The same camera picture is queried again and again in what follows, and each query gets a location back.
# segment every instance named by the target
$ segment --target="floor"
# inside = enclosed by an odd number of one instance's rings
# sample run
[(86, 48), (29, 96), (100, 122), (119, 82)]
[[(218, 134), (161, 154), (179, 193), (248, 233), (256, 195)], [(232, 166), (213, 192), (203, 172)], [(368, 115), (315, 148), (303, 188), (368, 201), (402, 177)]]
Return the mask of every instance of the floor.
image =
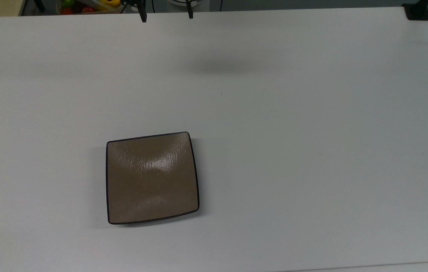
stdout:
[[(37, 10), (33, 0), (25, 0), (24, 16), (58, 15), (56, 0), (43, 0), (45, 12)], [(277, 10), (277, 9), (314, 9), (314, 8), (350, 8), (350, 7), (396, 7), (402, 3), (414, 3), (415, 0), (209, 0), (210, 10), (222, 8), (222, 11), (242, 10)], [(167, 12), (165, 0), (147, 1), (147, 12), (152, 11), (152, 3), (156, 12)]]

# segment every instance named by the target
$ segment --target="white table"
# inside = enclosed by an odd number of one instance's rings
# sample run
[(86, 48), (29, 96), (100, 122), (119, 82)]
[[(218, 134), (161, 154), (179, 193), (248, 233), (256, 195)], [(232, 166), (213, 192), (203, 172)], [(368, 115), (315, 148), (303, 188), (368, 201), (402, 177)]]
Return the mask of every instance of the white table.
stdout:
[[(201, 208), (107, 223), (107, 141), (188, 131)], [(402, 8), (0, 19), (0, 271), (428, 262), (428, 22)]]

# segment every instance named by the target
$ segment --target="square plate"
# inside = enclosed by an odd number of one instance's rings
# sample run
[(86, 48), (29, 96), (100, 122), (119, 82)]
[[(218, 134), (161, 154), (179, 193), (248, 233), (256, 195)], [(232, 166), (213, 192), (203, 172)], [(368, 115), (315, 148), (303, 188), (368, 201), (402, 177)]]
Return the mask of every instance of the square plate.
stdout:
[(166, 219), (198, 209), (197, 172), (188, 132), (107, 143), (110, 224)]

